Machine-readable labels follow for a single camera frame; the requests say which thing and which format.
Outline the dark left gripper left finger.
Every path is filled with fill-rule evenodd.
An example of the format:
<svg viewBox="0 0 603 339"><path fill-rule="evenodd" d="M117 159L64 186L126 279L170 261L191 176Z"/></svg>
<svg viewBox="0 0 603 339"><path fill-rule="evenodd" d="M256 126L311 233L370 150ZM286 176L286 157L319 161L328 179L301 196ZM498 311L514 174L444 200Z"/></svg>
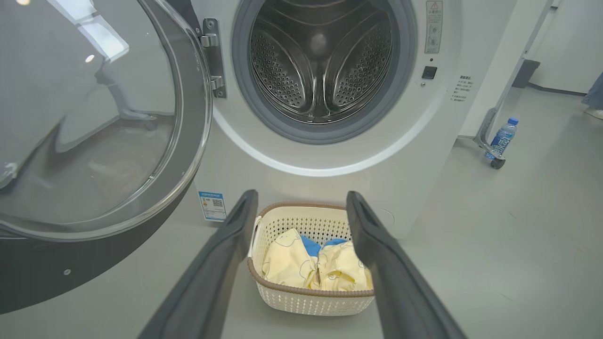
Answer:
<svg viewBox="0 0 603 339"><path fill-rule="evenodd" d="M258 193L241 195L143 328L141 339L219 339L239 264L248 256Z"/></svg>

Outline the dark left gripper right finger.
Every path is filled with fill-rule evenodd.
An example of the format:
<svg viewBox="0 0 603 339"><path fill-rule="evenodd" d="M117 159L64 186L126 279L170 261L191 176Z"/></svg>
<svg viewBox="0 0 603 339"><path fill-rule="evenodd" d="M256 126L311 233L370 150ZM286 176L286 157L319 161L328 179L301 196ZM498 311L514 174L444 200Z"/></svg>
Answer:
<svg viewBox="0 0 603 339"><path fill-rule="evenodd" d="M371 272L384 338L464 339L451 313L360 193L348 193L347 215L356 255Z"/></svg>

